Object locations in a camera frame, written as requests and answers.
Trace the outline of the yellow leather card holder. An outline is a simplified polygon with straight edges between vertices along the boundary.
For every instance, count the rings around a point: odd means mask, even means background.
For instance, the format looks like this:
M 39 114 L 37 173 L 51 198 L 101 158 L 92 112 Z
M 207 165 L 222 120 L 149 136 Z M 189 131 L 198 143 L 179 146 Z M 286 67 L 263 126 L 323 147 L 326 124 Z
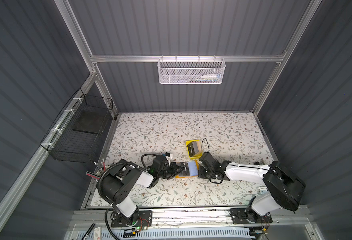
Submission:
M 176 162 L 176 165 L 183 167 L 183 171 L 176 178 L 190 178 L 198 176 L 198 161 L 192 160 L 189 162 Z

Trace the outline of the yellow plastic card tray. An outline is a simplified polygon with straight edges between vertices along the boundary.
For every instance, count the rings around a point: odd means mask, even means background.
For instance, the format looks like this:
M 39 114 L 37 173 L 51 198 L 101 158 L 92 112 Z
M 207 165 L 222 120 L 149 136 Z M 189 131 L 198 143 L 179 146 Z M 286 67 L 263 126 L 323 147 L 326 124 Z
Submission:
M 188 157 L 190 159 L 198 159 L 202 156 L 202 148 L 200 140 L 186 141 Z

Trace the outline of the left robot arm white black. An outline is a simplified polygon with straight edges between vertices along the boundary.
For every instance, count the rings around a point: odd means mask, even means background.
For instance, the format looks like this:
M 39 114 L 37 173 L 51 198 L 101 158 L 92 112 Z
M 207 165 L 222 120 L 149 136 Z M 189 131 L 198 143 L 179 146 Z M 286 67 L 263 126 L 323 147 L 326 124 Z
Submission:
M 143 167 L 124 159 L 111 165 L 101 175 L 97 183 L 100 197 L 114 211 L 122 216 L 129 225 L 139 218 L 139 207 L 130 197 L 135 185 L 153 188 L 160 179 L 171 180 L 184 172 L 185 167 L 170 162 L 170 154 L 144 154 L 141 156 Z

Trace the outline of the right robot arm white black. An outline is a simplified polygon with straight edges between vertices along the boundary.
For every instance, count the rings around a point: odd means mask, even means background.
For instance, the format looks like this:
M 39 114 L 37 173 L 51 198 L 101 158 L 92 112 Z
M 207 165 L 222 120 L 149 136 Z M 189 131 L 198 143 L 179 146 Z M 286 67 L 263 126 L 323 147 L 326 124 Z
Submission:
M 243 165 L 231 161 L 220 163 L 208 152 L 198 161 L 198 176 L 213 184 L 246 181 L 266 187 L 266 193 L 252 197 L 242 214 L 250 223 L 261 222 L 277 209 L 298 210 L 306 184 L 279 161 L 269 165 Z

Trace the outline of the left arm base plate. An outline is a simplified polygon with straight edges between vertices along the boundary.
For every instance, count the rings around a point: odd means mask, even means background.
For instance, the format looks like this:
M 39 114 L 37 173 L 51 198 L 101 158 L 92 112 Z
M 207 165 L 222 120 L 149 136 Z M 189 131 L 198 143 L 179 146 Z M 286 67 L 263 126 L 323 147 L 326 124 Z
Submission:
M 136 210 L 131 217 L 113 213 L 111 227 L 150 227 L 152 225 L 153 211 Z

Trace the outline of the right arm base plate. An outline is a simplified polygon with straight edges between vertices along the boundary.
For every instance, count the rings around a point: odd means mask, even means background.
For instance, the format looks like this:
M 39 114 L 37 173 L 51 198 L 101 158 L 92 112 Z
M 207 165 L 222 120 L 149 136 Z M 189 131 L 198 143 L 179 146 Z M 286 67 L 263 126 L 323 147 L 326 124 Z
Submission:
M 258 215 L 253 210 L 246 208 L 231 208 L 229 214 L 234 224 L 271 224 L 273 219 L 270 213 L 264 216 Z

